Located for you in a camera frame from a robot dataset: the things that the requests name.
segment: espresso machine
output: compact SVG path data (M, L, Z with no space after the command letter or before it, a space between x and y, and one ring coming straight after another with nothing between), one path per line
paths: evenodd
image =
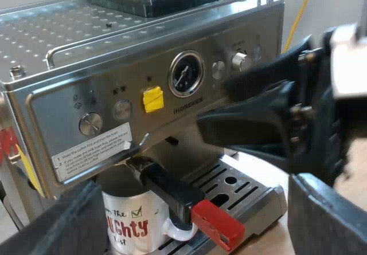
M19 229L60 195L133 156L261 234L283 189L238 171L196 118L228 103L222 84L272 61L284 0L56 0L0 11L1 182ZM154 253L214 248L198 233Z

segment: pressure gauge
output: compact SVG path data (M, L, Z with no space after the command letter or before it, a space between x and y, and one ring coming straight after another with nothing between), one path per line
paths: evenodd
M186 50L175 57L168 76L168 85L177 97L192 95L201 85L204 62L194 50Z

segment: red object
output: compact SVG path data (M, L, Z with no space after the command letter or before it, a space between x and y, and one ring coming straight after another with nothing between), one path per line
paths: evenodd
M2 137L1 143L2 143L2 149L4 151L4 154L6 156L17 154L18 148L16 144L17 145L19 144L18 144L18 139L17 139L17 136L15 135L14 130L10 128L10 129L5 129L2 132L3 132L3 137Z
M0 167L2 166L3 160L3 149L2 149L2 142L4 141L5 130L0 131Z
M245 240L245 226L207 199L191 209L191 220L227 252Z

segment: white mug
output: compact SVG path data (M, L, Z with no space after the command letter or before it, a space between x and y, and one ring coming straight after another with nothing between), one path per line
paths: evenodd
M118 252L142 255L158 249L167 236L188 241L196 234L195 224L191 230L175 227L168 205L144 188L127 166L111 167L98 176L97 183L102 186L108 237Z

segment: instruction label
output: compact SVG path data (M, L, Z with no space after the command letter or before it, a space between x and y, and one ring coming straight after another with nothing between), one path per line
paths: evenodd
M52 157L58 180L65 181L131 146L129 122Z

